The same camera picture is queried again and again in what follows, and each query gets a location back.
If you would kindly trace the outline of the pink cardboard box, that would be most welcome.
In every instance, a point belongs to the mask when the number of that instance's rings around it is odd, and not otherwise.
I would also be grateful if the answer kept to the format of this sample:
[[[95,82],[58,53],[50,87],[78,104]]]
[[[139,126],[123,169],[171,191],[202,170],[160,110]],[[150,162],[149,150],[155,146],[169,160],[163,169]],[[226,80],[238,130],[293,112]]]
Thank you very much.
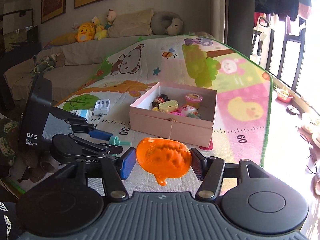
[[[169,100],[176,100],[179,108],[187,105],[185,95],[195,93],[203,96],[198,112],[201,119],[194,119],[178,113],[164,113],[151,103],[159,94]],[[213,135],[217,91],[212,89],[158,82],[144,95],[130,105],[131,129],[157,137],[177,140],[187,144],[208,147]]]

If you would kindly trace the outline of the pink fish toy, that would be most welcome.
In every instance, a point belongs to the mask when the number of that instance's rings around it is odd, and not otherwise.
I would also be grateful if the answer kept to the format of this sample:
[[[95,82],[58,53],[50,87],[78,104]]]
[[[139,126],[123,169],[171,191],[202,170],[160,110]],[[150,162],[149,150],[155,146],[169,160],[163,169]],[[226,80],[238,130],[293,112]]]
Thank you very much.
[[[183,105],[178,109],[178,113],[194,119],[201,119],[201,115],[194,106]]]

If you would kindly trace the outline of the small yellow plush toy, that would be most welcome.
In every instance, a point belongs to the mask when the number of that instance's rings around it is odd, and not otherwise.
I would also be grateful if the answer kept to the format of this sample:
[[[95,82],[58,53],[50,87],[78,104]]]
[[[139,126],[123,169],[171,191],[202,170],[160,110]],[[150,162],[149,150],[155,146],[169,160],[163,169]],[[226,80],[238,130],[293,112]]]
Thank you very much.
[[[105,27],[100,23],[99,19],[97,16],[93,17],[91,19],[91,23],[95,29],[95,35],[94,39],[100,41],[103,38],[107,37],[107,30]]]

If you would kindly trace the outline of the white battery charger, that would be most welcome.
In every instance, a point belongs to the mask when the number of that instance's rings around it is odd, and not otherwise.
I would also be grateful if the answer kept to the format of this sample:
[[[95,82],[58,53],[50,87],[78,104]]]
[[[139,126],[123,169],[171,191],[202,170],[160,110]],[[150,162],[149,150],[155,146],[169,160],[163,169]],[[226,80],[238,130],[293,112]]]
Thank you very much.
[[[109,99],[97,100],[95,103],[95,107],[93,108],[93,115],[108,115],[110,111],[110,105],[111,104]]]

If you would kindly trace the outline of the blue white tissue pack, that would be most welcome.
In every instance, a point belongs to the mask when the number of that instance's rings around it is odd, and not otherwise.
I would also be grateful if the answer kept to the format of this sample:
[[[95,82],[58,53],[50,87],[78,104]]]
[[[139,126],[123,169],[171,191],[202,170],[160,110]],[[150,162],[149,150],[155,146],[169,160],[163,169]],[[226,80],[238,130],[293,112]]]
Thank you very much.
[[[77,116],[80,116],[82,118],[85,118],[87,122],[90,122],[93,116],[93,111],[89,109],[75,109],[75,110],[72,110],[71,113]]]

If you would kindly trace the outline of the black-haired doll figure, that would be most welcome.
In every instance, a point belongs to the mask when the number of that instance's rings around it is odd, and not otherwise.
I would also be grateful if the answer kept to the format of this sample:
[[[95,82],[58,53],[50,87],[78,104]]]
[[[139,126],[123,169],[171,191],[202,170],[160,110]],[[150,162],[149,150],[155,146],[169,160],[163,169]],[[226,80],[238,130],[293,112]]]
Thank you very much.
[[[157,96],[157,98],[155,98],[153,100],[153,102],[151,103],[152,107],[155,108],[155,107],[159,107],[159,104],[160,103],[163,103],[163,102],[166,102],[166,101],[169,101],[169,98],[167,95],[165,94],[159,94]]]

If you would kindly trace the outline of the cream yellow toy case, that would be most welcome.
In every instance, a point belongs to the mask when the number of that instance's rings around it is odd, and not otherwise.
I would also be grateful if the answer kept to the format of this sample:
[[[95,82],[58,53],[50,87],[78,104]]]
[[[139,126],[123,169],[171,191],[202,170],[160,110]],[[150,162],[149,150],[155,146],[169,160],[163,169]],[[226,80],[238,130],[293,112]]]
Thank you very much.
[[[179,108],[179,104],[176,100],[169,100],[159,104],[159,110],[164,113],[171,113]]]

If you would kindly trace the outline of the white bear plush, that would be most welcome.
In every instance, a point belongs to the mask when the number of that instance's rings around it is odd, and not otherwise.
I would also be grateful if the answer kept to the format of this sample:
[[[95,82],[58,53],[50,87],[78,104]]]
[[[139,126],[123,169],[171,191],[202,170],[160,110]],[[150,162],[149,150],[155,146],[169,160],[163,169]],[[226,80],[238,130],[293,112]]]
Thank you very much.
[[[179,18],[173,18],[171,24],[166,29],[166,34],[170,36],[179,35],[183,29],[183,21]]]

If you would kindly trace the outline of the green crumpled cloth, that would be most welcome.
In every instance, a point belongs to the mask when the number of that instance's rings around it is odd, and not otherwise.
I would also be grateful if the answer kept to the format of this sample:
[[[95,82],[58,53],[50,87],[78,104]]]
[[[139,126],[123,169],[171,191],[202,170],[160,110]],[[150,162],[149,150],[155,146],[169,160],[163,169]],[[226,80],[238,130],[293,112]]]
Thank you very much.
[[[34,59],[34,68],[31,72],[32,77],[44,74],[54,68],[62,67],[65,64],[65,56],[63,53],[56,53],[37,60]]]

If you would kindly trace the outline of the cartoon play mat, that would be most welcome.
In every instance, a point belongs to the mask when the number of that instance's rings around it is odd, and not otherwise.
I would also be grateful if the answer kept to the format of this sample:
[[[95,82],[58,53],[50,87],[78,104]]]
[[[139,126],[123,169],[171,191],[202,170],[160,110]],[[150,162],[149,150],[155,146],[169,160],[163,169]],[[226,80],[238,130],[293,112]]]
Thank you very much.
[[[212,39],[180,35],[139,41],[108,56],[57,106],[111,103],[97,129],[136,147],[147,137],[179,141],[228,163],[263,165],[273,83],[243,55]]]

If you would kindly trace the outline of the small doll plush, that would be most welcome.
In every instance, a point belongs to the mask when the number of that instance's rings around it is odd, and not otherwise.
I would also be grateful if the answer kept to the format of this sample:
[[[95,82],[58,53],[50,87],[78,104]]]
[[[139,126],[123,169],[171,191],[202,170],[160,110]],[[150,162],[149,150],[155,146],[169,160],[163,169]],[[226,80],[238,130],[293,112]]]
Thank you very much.
[[[116,19],[116,12],[112,9],[108,10],[107,16],[106,16],[106,20],[107,23],[105,25],[105,29],[108,30],[110,27],[112,27],[114,20]]]

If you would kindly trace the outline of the pink lidded cup toy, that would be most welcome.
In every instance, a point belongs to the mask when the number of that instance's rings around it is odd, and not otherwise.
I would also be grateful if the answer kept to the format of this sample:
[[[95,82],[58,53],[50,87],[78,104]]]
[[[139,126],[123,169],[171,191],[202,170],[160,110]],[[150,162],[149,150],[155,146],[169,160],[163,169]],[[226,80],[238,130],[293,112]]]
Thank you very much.
[[[192,107],[195,107],[196,109],[199,109],[200,103],[203,100],[203,96],[195,93],[188,93],[185,96],[186,104]]]

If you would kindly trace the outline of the beige covered sofa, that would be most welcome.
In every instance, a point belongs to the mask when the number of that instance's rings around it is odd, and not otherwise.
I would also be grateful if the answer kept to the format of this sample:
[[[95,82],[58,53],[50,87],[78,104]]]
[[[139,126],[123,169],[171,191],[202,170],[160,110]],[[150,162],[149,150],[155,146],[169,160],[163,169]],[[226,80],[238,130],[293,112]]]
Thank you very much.
[[[222,46],[205,36],[103,38],[73,43],[39,52],[34,59],[63,53],[65,64],[44,74],[52,82],[53,101],[69,101],[71,95],[102,91],[140,97],[159,81],[195,85],[184,56],[191,52],[206,67],[208,57]],[[19,63],[4,74],[14,101],[26,100],[34,79],[34,59]]]

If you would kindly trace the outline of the teal plastic toy piece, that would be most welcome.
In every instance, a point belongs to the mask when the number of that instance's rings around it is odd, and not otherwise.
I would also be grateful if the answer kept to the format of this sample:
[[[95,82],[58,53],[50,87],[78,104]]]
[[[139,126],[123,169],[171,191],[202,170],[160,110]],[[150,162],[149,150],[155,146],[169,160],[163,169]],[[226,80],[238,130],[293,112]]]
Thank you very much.
[[[114,146],[132,146],[132,142],[130,141],[122,141],[118,136],[111,136],[109,138],[108,143]]]

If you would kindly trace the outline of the red bowl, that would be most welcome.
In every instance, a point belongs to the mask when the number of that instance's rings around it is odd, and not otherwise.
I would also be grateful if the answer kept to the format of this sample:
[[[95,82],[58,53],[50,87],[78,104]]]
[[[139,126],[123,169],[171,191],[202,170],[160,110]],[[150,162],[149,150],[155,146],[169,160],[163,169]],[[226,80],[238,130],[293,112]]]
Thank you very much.
[[[277,99],[284,103],[289,103],[293,96],[287,90],[277,89]]]

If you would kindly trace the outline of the yellow duck plush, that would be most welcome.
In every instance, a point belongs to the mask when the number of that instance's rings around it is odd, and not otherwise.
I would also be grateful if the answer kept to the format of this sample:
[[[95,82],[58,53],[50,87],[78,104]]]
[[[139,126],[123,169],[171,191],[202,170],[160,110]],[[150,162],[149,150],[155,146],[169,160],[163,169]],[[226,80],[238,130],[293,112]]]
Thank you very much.
[[[95,29],[91,22],[83,23],[79,26],[75,36],[77,42],[86,42],[94,39]]]

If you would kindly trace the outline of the orange translucent toy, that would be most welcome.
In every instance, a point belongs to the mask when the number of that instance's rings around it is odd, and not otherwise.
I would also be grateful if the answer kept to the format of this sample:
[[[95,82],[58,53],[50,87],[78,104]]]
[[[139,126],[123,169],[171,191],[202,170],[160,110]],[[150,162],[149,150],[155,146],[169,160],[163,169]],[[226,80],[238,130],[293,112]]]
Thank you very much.
[[[170,139],[144,138],[136,148],[136,159],[161,186],[168,178],[181,178],[191,166],[192,156],[185,144]]]

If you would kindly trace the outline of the beige pillow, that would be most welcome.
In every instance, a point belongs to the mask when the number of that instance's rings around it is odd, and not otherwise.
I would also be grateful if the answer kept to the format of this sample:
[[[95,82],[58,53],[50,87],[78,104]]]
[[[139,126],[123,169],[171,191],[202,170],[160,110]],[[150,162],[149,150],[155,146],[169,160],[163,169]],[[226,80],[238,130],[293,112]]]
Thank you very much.
[[[118,15],[107,30],[111,38],[127,36],[152,35],[151,20],[154,16],[152,8],[130,14]]]

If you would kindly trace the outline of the grey neck pillow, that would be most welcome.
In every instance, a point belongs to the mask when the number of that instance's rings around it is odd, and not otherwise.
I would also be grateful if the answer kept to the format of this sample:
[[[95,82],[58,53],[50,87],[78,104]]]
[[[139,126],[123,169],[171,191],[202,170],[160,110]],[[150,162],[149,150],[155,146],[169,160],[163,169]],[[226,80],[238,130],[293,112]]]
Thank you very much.
[[[173,18],[180,18],[178,14],[169,11],[158,12],[151,19],[150,27],[154,35],[167,35],[166,29]]]

